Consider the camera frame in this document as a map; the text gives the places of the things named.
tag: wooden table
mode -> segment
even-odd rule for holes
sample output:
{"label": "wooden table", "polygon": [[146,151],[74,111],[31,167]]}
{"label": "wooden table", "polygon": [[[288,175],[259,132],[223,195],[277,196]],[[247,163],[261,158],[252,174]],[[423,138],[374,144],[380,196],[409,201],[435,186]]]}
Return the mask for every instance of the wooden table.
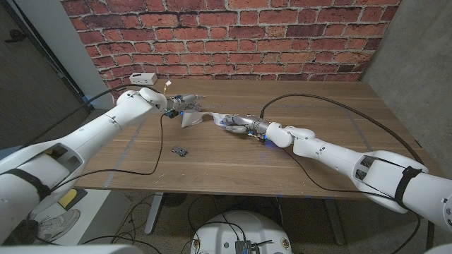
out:
{"label": "wooden table", "polygon": [[[154,86],[163,91],[165,80]],[[438,166],[416,143],[366,83],[250,81],[250,80],[173,80],[167,95],[194,93],[205,95],[199,101],[203,111],[223,114],[259,115],[271,99],[293,92],[309,93],[337,100],[375,118],[404,138],[424,160],[431,174],[443,176]],[[160,149],[160,115],[130,126],[104,147],[85,172],[97,169],[125,169],[150,172]],[[308,128],[327,142],[359,152],[388,150],[409,155],[389,134],[327,102],[288,97],[267,108],[265,119],[283,126]],[[336,193],[315,186],[281,148],[255,138],[222,130],[211,116],[195,126],[181,128],[182,117],[163,118],[163,151],[157,170],[150,176],[99,173],[81,178],[79,188],[149,190],[171,193],[209,193],[285,197],[363,198],[356,193]],[[189,151],[180,157],[171,151],[178,145]],[[345,176],[312,159],[296,157],[320,185],[355,190]]]}

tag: black strap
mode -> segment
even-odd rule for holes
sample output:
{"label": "black strap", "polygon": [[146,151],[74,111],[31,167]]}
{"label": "black strap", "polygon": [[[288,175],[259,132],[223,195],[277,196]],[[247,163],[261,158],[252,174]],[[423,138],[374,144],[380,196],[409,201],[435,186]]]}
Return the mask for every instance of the black strap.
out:
{"label": "black strap", "polygon": [[50,188],[44,184],[41,183],[41,180],[38,179],[38,177],[33,176],[32,174],[23,171],[22,169],[10,169],[2,174],[12,174],[14,176],[17,176],[20,179],[23,179],[24,181],[27,181],[29,184],[33,185],[36,190],[37,194],[40,197],[40,201],[42,201],[45,197],[50,195]]}
{"label": "black strap", "polygon": [[419,173],[421,173],[421,169],[413,169],[412,167],[408,167],[403,170],[403,176],[400,182],[398,183],[397,189],[395,190],[394,199],[395,201],[403,208],[408,209],[403,204],[403,194],[405,194],[405,190],[410,183],[411,179],[416,177]]}

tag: white box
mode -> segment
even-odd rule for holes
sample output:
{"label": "white box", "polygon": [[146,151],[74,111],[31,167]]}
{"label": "white box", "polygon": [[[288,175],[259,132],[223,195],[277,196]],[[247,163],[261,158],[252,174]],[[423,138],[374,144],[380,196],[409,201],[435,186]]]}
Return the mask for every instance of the white box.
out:
{"label": "white box", "polygon": [[155,73],[132,73],[129,79],[135,85],[154,85],[157,75]]}

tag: table leg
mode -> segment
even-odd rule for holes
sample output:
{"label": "table leg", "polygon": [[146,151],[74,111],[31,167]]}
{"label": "table leg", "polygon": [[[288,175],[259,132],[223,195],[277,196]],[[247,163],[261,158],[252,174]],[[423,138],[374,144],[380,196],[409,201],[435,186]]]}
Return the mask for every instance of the table leg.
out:
{"label": "table leg", "polygon": [[342,225],[340,224],[340,218],[338,213],[338,207],[336,203],[332,199],[327,199],[325,201],[326,211],[328,212],[328,216],[330,218],[331,227],[333,228],[335,242],[338,245],[345,244],[344,233],[342,230]]}
{"label": "table leg", "polygon": [[162,204],[162,198],[164,193],[155,193],[153,203],[150,206],[148,220],[146,220],[146,226],[144,228],[145,234],[152,234],[155,225],[157,224],[158,212]]}

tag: sneaker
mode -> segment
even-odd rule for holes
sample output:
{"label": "sneaker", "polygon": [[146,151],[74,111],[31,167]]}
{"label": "sneaker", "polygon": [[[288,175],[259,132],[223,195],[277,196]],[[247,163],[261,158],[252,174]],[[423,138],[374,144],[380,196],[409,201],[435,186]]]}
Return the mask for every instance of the sneaker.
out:
{"label": "sneaker", "polygon": [[80,211],[72,209],[58,217],[45,220],[37,226],[37,236],[46,241],[57,240],[72,228],[79,217]]}

